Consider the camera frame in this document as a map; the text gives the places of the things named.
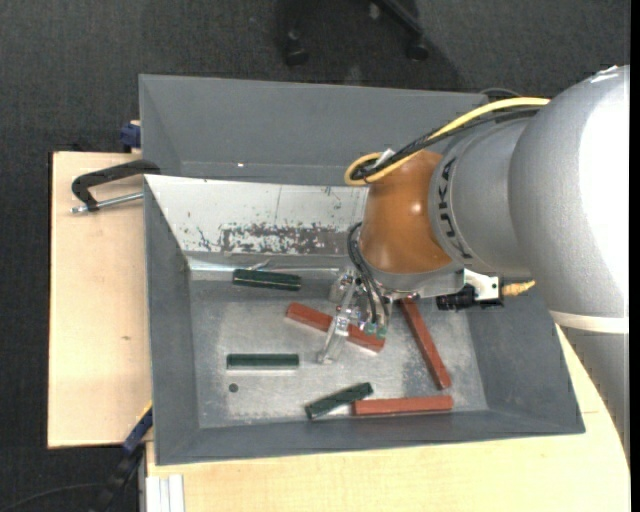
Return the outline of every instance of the rectangular block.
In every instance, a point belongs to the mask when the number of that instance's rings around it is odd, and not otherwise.
[[[300,276],[241,268],[233,271],[231,282],[239,286],[291,291],[298,291],[302,286]]]
[[[450,411],[452,408],[453,398],[450,395],[358,400],[351,404],[354,416],[438,412]]]
[[[295,320],[296,322],[303,323],[325,332],[329,330],[332,320],[331,315],[327,315],[298,302],[292,302],[289,304],[286,316],[291,320]],[[366,335],[353,324],[349,325],[348,331],[349,335],[347,336],[347,341],[351,343],[355,343],[360,347],[374,352],[380,352],[384,347],[384,340],[378,339],[373,335]]]
[[[307,413],[307,418],[313,420],[331,412],[333,409],[340,407],[341,405],[347,405],[355,402],[356,400],[362,400],[371,393],[373,393],[371,384],[365,382],[326,396],[307,405],[304,410]]]
[[[440,358],[438,349],[433,343],[429,329],[427,329],[422,319],[418,306],[411,299],[402,299],[399,301],[399,304],[433,380],[439,389],[448,388],[451,386],[451,377],[449,377],[449,373]]]
[[[229,370],[286,370],[300,366],[298,354],[229,354],[227,368]]]

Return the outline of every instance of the wooden table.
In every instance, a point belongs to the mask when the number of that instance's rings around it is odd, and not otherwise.
[[[138,155],[56,153],[52,170],[49,447],[120,443],[151,397],[140,201],[69,212],[75,176]],[[140,178],[96,189],[140,189]],[[593,383],[562,347],[585,434],[357,453],[156,466],[182,474],[187,512],[626,511],[630,475]]]

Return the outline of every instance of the wooden block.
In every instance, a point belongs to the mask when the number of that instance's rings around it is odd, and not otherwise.
[[[424,362],[427,363],[431,377],[439,389],[448,388],[451,386],[451,377],[449,377],[449,373],[440,358],[438,349],[433,343],[429,329],[427,329],[422,319],[418,306],[411,299],[402,299],[399,303],[407,325],[422,353]]]
[[[315,402],[305,406],[304,410],[307,413],[307,418],[314,420],[342,405],[363,400],[371,393],[373,393],[373,387],[371,387],[369,382],[364,382],[362,384],[357,384],[350,388],[337,391],[336,393],[325,396],[320,400],[316,400]]]
[[[380,398],[358,400],[351,404],[354,416],[408,414],[417,412],[450,411],[453,398],[450,395],[420,396],[415,398]]]
[[[329,330],[332,320],[331,315],[327,315],[298,302],[289,304],[287,318],[325,332]],[[374,352],[380,352],[384,347],[384,340],[372,335],[366,335],[355,325],[349,325],[348,329],[349,335],[347,336],[347,341]]]
[[[300,366],[298,354],[228,354],[227,369],[287,370]]]

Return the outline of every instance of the metal clamp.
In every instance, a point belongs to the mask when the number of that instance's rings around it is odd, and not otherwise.
[[[126,201],[142,198],[142,193],[136,193],[98,202],[91,192],[89,192],[90,187],[121,180],[137,174],[160,174],[160,168],[148,160],[136,160],[134,162],[108,167],[106,169],[78,176],[71,184],[71,191],[84,203],[84,206],[74,207],[71,209],[71,212],[96,212],[100,208],[104,208],[106,206],[113,206]]]
[[[356,280],[351,279],[351,283],[342,298],[340,311],[333,317],[327,337],[325,339],[324,348],[318,353],[318,362],[321,364],[337,361],[344,347],[347,336],[349,335],[349,322],[353,305],[351,301],[356,290]]]

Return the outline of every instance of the red block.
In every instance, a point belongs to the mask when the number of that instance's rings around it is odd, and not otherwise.
[[[451,377],[440,358],[438,349],[433,343],[429,329],[422,319],[422,315],[418,310],[418,306],[411,299],[402,299],[400,301],[400,309],[404,315],[404,319],[411,330],[411,334],[418,344],[418,348],[422,353],[422,358],[427,364],[427,368],[431,373],[431,377],[440,389],[451,386]]]
[[[450,411],[452,408],[453,398],[450,395],[357,400],[351,404],[354,416],[438,412]]]
[[[289,304],[287,318],[325,332],[329,330],[329,326],[333,320],[331,315],[327,315],[298,302]],[[348,329],[349,335],[347,336],[347,341],[374,352],[380,352],[384,347],[384,340],[376,338],[375,335],[366,335],[355,325],[349,325]]]

